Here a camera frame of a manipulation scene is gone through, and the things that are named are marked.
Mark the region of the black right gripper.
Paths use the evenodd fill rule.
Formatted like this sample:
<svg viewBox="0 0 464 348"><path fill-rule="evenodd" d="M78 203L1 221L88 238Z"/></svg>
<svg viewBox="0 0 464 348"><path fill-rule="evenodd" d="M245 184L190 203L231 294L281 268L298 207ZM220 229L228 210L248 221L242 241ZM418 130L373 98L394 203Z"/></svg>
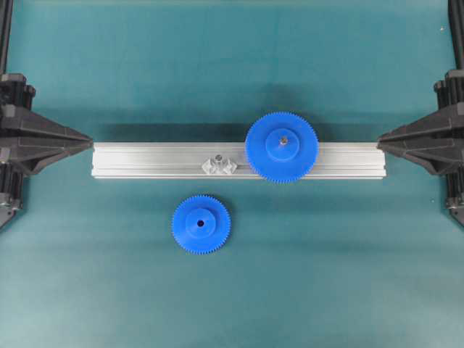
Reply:
<svg viewBox="0 0 464 348"><path fill-rule="evenodd" d="M463 141L400 141L432 136L463 128L463 107L448 107L464 101L464 72L449 70L434 84L440 110L413 123L402 125L378 139L378 148L443 176L463 166Z"/></svg>

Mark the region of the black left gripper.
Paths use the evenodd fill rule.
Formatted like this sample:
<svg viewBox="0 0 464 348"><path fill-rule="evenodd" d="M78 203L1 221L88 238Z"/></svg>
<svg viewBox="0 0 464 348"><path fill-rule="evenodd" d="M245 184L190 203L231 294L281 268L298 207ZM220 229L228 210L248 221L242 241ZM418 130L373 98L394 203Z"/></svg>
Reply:
<svg viewBox="0 0 464 348"><path fill-rule="evenodd" d="M22 209L24 174L36 175L45 167L93 146L87 135L30 111L35 95L36 90L27 84L24 75L1 75L2 228ZM12 139L19 133L63 139Z"/></svg>

